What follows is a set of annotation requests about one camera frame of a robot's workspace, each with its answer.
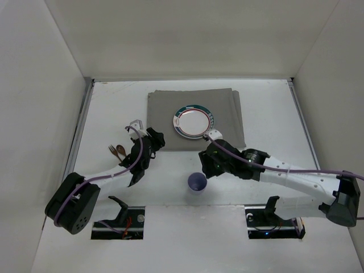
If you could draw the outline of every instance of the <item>metal frame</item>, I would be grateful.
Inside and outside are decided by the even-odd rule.
[[[317,159],[315,149],[313,148],[313,143],[312,143],[311,137],[310,137],[309,132],[308,132],[308,128],[307,128],[306,121],[305,121],[305,118],[304,118],[302,110],[301,110],[300,103],[298,102],[295,87],[293,85],[292,80],[287,80],[287,82],[288,82],[289,89],[291,90],[292,98],[293,98],[293,101],[294,101],[294,103],[296,105],[297,112],[298,112],[298,114],[300,116],[301,124],[302,124],[303,130],[305,132],[307,142],[309,144],[309,149],[311,151],[313,160],[315,161],[315,166],[316,166],[317,169],[321,169],[320,164],[319,164],[319,160]]]
[[[95,81],[92,80],[91,78],[86,78],[85,81],[86,81],[86,84],[89,83],[89,85],[86,86],[84,99],[81,104],[80,114],[78,115],[77,125],[75,128],[75,134],[73,135],[72,145],[71,145],[71,149],[69,150],[67,164],[66,164],[66,168],[64,170],[62,181],[64,181],[66,176],[69,175],[71,172],[73,172],[73,169],[75,168],[78,149],[80,148],[81,137],[82,137],[82,133],[84,131],[87,113],[88,113],[89,107],[90,107],[93,87],[95,86]]]
[[[201,78],[201,76],[196,76],[196,77],[185,77],[185,76],[180,76],[180,77],[176,77],[176,76],[171,76],[171,77],[155,77],[155,76],[151,76],[150,78],[148,77],[126,77],[126,78],[94,78],[94,82],[119,82],[119,81],[188,81],[188,80],[216,80],[216,79],[232,79],[232,80],[236,80],[236,79],[242,79],[242,78],[246,78],[246,79],[253,79],[253,80],[286,80],[286,81],[291,81],[291,78],[281,78],[281,77],[236,77],[236,76],[224,76],[224,77],[218,77],[218,76],[206,76],[204,78]]]

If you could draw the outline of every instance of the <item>gray cloth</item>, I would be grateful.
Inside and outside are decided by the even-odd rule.
[[[231,88],[164,91],[148,94],[147,127],[162,132],[166,141],[164,151],[200,151],[208,143],[203,139],[187,139],[173,127],[173,116],[183,106],[198,104],[206,107],[214,116],[214,128],[219,130],[236,148],[245,148],[240,97]]]

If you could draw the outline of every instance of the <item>utensil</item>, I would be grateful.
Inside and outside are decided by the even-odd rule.
[[[121,146],[121,145],[117,145],[117,146],[116,146],[116,150],[119,152],[119,154],[121,154],[121,155],[123,155],[123,156],[125,156],[125,157],[126,157],[126,152],[125,152],[125,149],[124,149],[124,147],[123,147],[123,146]]]
[[[121,163],[123,162],[123,160],[121,160],[121,158],[119,157],[118,151],[115,149],[115,147],[114,147],[114,146],[110,145],[110,146],[109,146],[109,150],[110,150],[110,152],[111,152],[114,156],[116,156],[116,157],[120,160],[120,162],[121,162]]]
[[[197,104],[179,109],[173,116],[177,133],[189,139],[198,139],[214,127],[214,116],[205,107]]]

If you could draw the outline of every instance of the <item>plate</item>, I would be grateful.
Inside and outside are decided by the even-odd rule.
[[[191,104],[176,112],[173,117],[173,126],[181,136],[198,139],[214,127],[214,116],[207,108]]]

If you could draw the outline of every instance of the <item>cup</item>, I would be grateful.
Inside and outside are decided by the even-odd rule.
[[[207,179],[201,172],[194,172],[188,177],[188,188],[191,194],[200,195],[207,186]]]

